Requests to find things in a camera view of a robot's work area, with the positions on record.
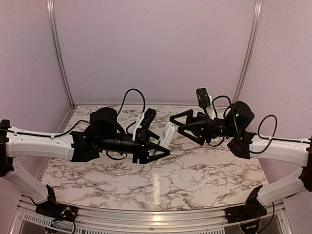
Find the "white air conditioner remote control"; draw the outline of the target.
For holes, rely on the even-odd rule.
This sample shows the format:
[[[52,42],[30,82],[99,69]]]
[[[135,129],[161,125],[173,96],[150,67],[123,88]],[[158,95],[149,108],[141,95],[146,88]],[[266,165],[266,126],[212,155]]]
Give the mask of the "white air conditioner remote control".
[[[162,134],[157,142],[157,145],[168,149],[175,133],[176,127],[171,122],[168,122],[163,128]]]

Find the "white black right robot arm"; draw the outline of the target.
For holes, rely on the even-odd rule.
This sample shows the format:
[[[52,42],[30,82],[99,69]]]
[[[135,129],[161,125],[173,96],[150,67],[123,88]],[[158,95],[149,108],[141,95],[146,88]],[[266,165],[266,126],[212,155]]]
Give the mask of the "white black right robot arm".
[[[242,215],[252,218],[269,203],[300,192],[312,190],[312,141],[261,136],[260,132],[248,132],[246,128],[254,119],[250,107],[237,101],[230,103],[223,118],[210,118],[207,113],[187,110],[170,117],[178,126],[178,133],[199,145],[210,143],[217,137],[230,138],[227,147],[231,153],[243,159],[273,159],[299,165],[292,174],[266,186],[252,190],[242,206]]]

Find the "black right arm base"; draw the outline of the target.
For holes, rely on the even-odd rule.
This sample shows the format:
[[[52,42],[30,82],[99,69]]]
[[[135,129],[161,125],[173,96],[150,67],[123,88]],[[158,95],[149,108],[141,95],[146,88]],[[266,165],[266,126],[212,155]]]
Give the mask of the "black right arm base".
[[[258,192],[263,186],[260,185],[252,190],[244,205],[229,207],[225,209],[225,217],[228,223],[246,221],[267,215],[265,206],[257,200]]]

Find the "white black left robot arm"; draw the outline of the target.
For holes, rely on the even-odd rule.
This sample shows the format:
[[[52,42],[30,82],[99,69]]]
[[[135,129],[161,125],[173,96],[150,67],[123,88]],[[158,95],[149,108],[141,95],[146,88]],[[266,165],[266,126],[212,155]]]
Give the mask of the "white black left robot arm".
[[[41,205],[51,217],[60,215],[61,205],[54,198],[54,191],[35,179],[17,158],[39,156],[88,162],[99,158],[102,151],[132,154],[133,163],[147,164],[169,156],[170,145],[176,132],[167,123],[160,136],[149,127],[156,111],[149,108],[135,122],[133,134],[128,134],[117,121],[113,108],[101,108],[90,114],[88,127],[83,132],[63,134],[26,132],[13,128],[10,121],[0,122],[0,176],[27,194],[36,205]]]

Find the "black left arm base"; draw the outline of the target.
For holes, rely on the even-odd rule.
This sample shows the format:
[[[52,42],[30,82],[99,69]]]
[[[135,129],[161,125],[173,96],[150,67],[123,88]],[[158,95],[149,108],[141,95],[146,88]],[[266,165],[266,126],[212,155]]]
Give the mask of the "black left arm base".
[[[76,206],[58,203],[52,187],[46,185],[48,196],[44,203],[36,204],[35,212],[40,215],[48,216],[56,220],[74,222],[78,208]]]

